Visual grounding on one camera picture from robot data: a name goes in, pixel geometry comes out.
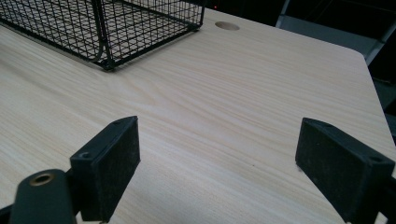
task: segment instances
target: light wood grain surface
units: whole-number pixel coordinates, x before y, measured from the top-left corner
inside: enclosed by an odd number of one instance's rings
[[[295,165],[303,117],[396,160],[354,50],[207,10],[198,33],[106,73],[0,26],[0,206],[132,115],[142,161],[111,223],[342,223]]]

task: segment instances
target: wooden table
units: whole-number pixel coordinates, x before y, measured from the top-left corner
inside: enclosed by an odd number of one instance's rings
[[[67,170],[109,122],[139,117],[142,161],[111,223],[342,223],[295,165],[303,117],[396,160],[358,52],[211,10],[115,73],[0,27],[0,108],[2,207],[26,176]]]

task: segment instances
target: wire basket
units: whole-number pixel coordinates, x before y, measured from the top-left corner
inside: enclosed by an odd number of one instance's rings
[[[105,69],[203,24],[205,0],[0,0],[0,22]]]

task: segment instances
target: wire mesh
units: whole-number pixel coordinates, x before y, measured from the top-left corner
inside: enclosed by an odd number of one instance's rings
[[[202,25],[204,1],[1,0],[7,26],[114,68]]]

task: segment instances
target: black wire basket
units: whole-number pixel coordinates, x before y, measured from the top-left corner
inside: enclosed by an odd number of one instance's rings
[[[0,22],[106,70],[198,30],[205,0],[0,0]]]

